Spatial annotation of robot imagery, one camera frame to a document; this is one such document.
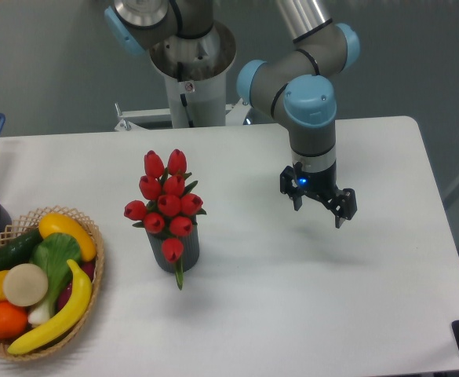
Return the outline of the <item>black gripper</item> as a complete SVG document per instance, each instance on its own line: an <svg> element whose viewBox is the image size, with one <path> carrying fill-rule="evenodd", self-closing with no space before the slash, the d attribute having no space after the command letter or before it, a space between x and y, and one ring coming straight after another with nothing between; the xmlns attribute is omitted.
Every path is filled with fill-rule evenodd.
<svg viewBox="0 0 459 377"><path fill-rule="evenodd" d="M280 192L292 200L294 210L300 210L303 195L324 199L326 208L334 215L335 227L339 229L345 221L350 221L354 217L356 196L353 188L339 189L336 179L336 162L326 170L315 173L306 172L303 170L303 164L296 162L293 167L285 167L280 174Z"/></svg>

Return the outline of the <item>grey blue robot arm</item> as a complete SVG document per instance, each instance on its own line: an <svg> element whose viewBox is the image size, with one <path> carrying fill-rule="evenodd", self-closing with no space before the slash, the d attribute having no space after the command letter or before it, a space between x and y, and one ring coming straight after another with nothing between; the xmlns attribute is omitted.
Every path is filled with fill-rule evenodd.
<svg viewBox="0 0 459 377"><path fill-rule="evenodd" d="M290 139L291 166L280 190L300 207L308 197L333 213L337 225L353 218L355 192L336 184L337 102L330 77L359 57L357 34L336 24L321 1L280 1L293 42L280 61L252 60L239 72L239 97L280 126ZM211 1L113 1L104 12L114 37L133 55L147 53L166 85L175 128L226 123L226 74L235 37L213 15Z"/></svg>

